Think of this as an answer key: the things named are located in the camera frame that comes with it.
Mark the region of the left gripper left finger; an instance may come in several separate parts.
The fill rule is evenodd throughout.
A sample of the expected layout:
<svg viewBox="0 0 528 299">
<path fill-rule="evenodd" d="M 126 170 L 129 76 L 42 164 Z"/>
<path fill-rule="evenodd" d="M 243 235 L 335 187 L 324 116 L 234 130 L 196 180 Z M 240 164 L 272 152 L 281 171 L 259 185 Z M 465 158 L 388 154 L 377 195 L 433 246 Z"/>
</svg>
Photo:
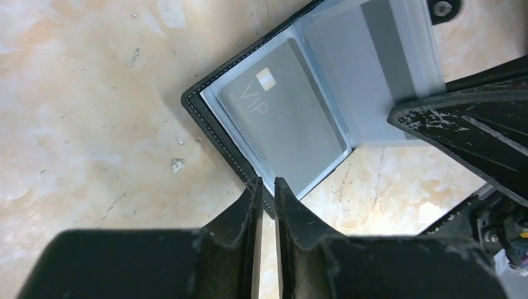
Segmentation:
<svg viewBox="0 0 528 299">
<path fill-rule="evenodd" d="M 239 198 L 211 220 L 200 254 L 201 298 L 257 298 L 262 251 L 263 182 L 246 183 Z"/>
</svg>

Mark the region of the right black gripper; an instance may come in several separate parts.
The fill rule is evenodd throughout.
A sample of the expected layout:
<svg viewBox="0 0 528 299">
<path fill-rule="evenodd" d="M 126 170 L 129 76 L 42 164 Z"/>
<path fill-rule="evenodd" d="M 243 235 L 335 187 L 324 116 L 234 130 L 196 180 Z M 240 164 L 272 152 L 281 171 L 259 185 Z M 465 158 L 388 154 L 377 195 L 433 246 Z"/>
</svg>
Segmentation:
<svg viewBox="0 0 528 299">
<path fill-rule="evenodd" d="M 527 56 L 461 78 L 446 93 L 393 107 L 388 123 L 485 180 L 422 233 L 474 240 L 527 268 Z"/>
</svg>

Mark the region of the black card holder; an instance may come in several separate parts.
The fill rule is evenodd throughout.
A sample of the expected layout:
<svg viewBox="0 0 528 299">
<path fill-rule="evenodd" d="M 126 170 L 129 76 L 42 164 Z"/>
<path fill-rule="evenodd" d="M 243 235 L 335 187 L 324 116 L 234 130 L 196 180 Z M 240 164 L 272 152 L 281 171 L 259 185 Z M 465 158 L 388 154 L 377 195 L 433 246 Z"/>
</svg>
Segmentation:
<svg viewBox="0 0 528 299">
<path fill-rule="evenodd" d="M 399 103 L 446 90 L 433 26 L 454 19 L 462 1 L 311 1 L 187 89 L 182 106 L 245 183 L 262 178 L 263 208 L 275 214 L 275 178 L 225 111 L 220 90 L 280 43 L 294 38 L 347 149 L 302 193 L 356 148 L 422 145 L 390 125 Z"/>
</svg>

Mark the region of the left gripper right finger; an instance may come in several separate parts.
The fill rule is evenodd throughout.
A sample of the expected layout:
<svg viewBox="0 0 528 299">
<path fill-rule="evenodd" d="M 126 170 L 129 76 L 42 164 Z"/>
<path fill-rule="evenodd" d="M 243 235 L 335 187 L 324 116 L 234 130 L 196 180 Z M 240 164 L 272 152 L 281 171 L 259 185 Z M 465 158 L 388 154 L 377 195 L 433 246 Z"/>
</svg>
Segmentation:
<svg viewBox="0 0 528 299">
<path fill-rule="evenodd" d="M 302 204 L 284 178 L 275 178 L 274 200 L 280 298 L 331 298 L 321 244 L 342 234 Z"/>
</svg>

